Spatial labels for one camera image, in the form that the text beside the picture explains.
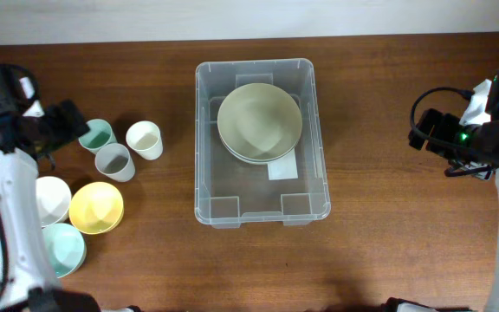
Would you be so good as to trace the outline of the mint green plastic cup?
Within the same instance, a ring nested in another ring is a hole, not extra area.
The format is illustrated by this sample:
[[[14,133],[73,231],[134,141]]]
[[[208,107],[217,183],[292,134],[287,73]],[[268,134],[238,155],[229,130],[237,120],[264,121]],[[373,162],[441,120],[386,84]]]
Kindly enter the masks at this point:
[[[82,135],[78,141],[89,152],[96,154],[106,145],[116,143],[111,125],[103,119],[92,119],[87,122],[89,131]]]

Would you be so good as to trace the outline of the grey plastic cup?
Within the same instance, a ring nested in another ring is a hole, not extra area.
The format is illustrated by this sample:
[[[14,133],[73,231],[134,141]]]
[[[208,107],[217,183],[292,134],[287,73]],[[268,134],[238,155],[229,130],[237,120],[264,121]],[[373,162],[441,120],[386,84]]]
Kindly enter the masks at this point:
[[[118,182],[131,180],[136,172],[128,149],[119,143],[102,147],[95,155],[94,164],[100,173]]]

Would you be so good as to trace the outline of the small white bowl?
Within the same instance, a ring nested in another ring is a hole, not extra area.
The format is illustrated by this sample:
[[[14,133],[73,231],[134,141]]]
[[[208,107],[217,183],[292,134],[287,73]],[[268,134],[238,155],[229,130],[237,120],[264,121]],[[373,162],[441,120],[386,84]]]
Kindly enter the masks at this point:
[[[72,193],[68,184],[57,177],[46,176],[36,180],[36,206],[42,228],[68,219]]]

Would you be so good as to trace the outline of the cream plastic cup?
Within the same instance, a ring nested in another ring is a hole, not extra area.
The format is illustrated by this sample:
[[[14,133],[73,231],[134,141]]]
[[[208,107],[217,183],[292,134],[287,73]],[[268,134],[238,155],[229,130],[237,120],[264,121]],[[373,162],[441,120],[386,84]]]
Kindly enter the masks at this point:
[[[132,124],[126,132],[126,143],[146,160],[156,160],[163,153],[163,140],[159,127],[148,120]]]

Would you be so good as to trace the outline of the small yellow bowl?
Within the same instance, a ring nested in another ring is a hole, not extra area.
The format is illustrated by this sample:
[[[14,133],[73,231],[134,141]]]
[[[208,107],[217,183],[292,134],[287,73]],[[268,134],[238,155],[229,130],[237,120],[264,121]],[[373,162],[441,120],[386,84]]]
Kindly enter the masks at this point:
[[[83,186],[71,199],[68,218],[80,232],[102,234],[119,225],[124,216],[124,201],[120,191],[106,182]]]

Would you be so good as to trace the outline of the small mint green bowl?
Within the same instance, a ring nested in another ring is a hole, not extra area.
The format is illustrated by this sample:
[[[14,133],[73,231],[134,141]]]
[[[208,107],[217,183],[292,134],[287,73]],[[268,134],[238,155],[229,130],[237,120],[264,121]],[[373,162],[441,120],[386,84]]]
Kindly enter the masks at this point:
[[[84,263],[87,247],[82,234],[71,224],[51,224],[42,228],[49,262],[58,278],[76,272]]]

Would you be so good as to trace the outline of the large cream bowl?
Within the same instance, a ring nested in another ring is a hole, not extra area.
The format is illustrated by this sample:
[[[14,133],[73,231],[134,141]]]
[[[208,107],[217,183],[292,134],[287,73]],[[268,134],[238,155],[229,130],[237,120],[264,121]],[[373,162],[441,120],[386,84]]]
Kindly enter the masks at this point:
[[[240,159],[241,161],[245,162],[245,163],[248,163],[248,164],[251,164],[251,165],[266,165],[268,163],[271,163],[273,161],[276,161],[276,160],[279,160],[281,159],[282,157],[285,157],[287,156],[289,153],[292,153],[295,148],[299,145],[300,141],[298,141],[297,143],[295,143],[291,149],[288,151],[288,152],[285,152],[283,153],[281,156],[278,156],[278,157],[274,157],[272,159],[251,159],[251,158],[247,158],[247,157],[244,157],[242,156],[241,154],[235,152],[234,150],[232,150],[223,140],[221,140],[224,148],[229,152],[231,153],[234,157],[236,157],[237,159]]]
[[[272,159],[300,141],[303,121],[296,101],[281,88],[250,83],[236,88],[217,113],[221,140],[251,159]]]

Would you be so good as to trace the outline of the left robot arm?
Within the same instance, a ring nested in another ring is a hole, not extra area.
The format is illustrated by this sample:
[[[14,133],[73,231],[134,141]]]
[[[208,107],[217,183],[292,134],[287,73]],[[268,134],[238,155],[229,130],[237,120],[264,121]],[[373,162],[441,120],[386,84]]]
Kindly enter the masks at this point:
[[[98,311],[91,295],[62,288],[36,207],[37,161],[89,128],[72,101],[43,108],[38,92],[26,68],[0,63],[0,311]]]

